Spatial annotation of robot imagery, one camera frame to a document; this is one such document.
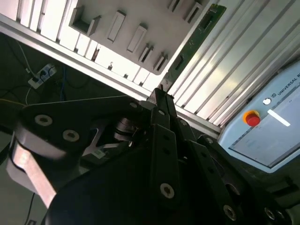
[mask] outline green circuit board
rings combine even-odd
[[[165,91],[170,89],[225,11],[226,7],[224,6],[217,4],[211,5],[187,43],[182,48],[176,60],[171,65],[168,73],[166,73],[160,83],[159,88],[163,87],[163,90]]]

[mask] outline emergency stop button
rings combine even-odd
[[[257,126],[261,122],[258,111],[251,110],[244,114],[243,121],[251,127]]]

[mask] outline red button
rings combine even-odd
[[[246,123],[251,127],[257,126],[260,122],[261,122],[261,119],[255,113],[249,114],[246,117]]]

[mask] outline yellow cable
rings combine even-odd
[[[22,103],[10,101],[10,100],[3,99],[3,98],[0,98],[0,101],[4,101],[4,102],[9,102],[9,103],[17,104],[17,105],[26,106],[26,105],[24,105],[24,104],[22,104]]]

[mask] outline aluminum profile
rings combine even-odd
[[[0,11],[3,13],[1,32],[139,100],[144,100],[161,82],[210,5],[227,7],[169,91],[179,115],[215,138],[221,132],[220,127],[288,60],[300,53],[297,12],[300,1],[297,0],[210,0],[161,75],[124,60],[70,28],[78,0],[64,0],[59,4],[56,0],[35,0],[34,18],[23,14],[26,16],[23,21],[31,21],[32,30],[16,21],[19,1],[10,2],[0,0],[0,5],[9,9],[5,13]],[[103,58],[99,53],[111,58]],[[110,64],[113,65],[111,70],[108,69]]]

